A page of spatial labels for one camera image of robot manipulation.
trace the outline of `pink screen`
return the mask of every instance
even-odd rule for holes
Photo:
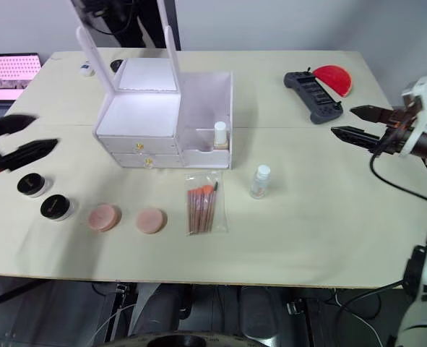
[[[36,55],[0,56],[0,100],[16,100],[40,68]]]

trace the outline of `table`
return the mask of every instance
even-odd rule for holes
[[[102,52],[110,62],[157,51]],[[343,101],[345,110],[367,103],[387,107],[358,53],[179,52],[179,58],[185,70],[234,73],[233,170],[223,172],[229,233],[186,236],[184,174],[192,171],[124,169],[113,162],[92,137],[102,88],[96,77],[79,75],[80,52],[59,52],[10,111],[40,118],[22,132],[0,137],[0,150],[6,152],[34,139],[61,139],[44,159],[0,173],[0,274],[349,288],[402,277],[413,246],[425,240],[427,203],[375,179],[368,170],[369,153],[339,141],[328,129],[347,124],[381,134],[383,127],[348,112],[316,126],[282,84],[287,71],[341,64],[355,81]],[[270,165],[272,184],[268,196],[254,200],[248,189],[260,163]],[[427,195],[427,171],[418,158],[383,155],[376,168]],[[78,202],[76,213],[62,222],[41,217],[46,196],[30,199],[15,188],[33,171],[54,180],[48,194]],[[86,219],[102,202],[119,206],[123,216],[117,227],[97,234]],[[137,211],[146,206],[168,216],[158,234],[144,235],[134,227]]]

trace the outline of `white wall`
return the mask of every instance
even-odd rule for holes
[[[0,53],[36,52],[44,62],[55,51],[80,51],[69,1],[0,0]],[[117,46],[112,37],[93,37],[98,46]]]
[[[360,51],[393,105],[427,74],[427,0],[176,0],[183,50]]]

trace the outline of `white drawer box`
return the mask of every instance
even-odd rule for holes
[[[178,154],[172,137],[99,137],[110,153]]]
[[[179,155],[145,155],[114,153],[113,157],[124,168],[182,168]]]

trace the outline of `small glass bottle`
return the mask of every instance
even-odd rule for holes
[[[254,180],[251,183],[250,195],[255,199],[261,199],[267,191],[269,184],[269,174],[271,169],[268,165],[260,165],[255,172]]]

